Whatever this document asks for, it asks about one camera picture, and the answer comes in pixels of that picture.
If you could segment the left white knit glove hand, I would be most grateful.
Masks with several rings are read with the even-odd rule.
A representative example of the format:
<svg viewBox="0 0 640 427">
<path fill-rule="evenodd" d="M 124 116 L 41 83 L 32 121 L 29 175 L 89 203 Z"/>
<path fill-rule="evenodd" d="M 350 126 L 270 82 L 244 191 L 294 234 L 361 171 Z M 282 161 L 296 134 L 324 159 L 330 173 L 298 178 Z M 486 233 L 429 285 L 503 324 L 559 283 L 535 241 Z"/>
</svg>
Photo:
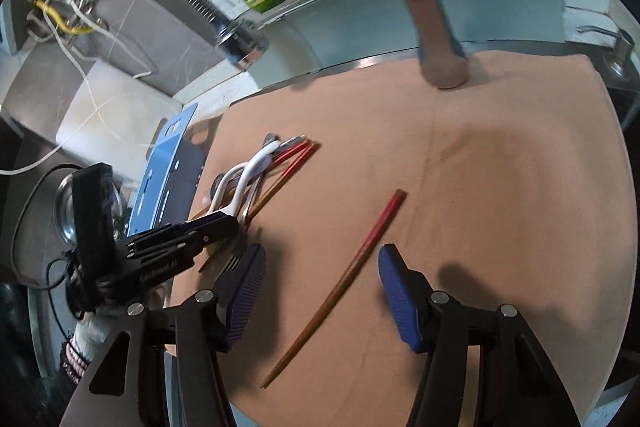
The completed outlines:
<svg viewBox="0 0 640 427">
<path fill-rule="evenodd" d="M 72 345 L 86 360 L 92 361 L 120 317 L 118 311 L 87 312 L 76 323 Z"/>
</svg>

